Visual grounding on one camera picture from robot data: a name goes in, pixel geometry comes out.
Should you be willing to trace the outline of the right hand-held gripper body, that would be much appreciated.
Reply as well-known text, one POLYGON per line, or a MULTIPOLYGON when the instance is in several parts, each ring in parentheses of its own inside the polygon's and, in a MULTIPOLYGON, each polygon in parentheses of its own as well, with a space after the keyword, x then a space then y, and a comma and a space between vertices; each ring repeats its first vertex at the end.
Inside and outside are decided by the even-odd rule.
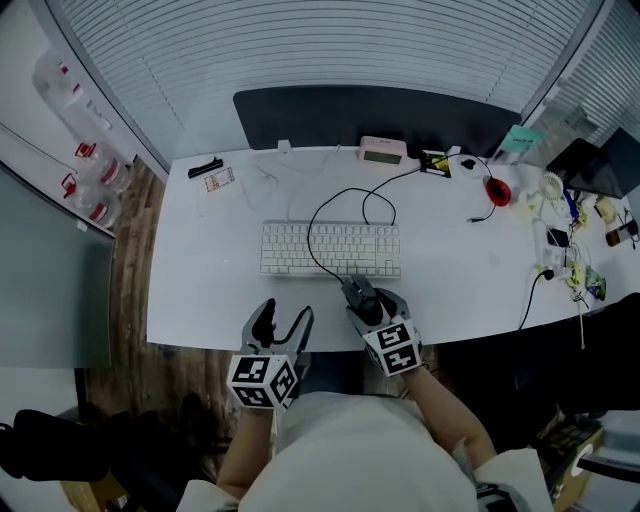
POLYGON ((409 310, 399 312, 376 326, 369 326, 349 309, 349 319, 364 341, 372 362, 387 376, 398 376, 422 364, 422 343, 409 310))

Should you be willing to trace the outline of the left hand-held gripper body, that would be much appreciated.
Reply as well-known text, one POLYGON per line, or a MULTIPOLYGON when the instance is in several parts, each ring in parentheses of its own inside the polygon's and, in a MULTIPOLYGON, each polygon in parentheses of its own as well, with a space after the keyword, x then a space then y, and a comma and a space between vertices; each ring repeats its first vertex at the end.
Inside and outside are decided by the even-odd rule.
POLYGON ((287 353, 285 343, 270 348, 242 344, 231 358, 227 387, 242 407, 278 410, 288 408, 298 396, 299 381, 306 375, 310 357, 287 353))

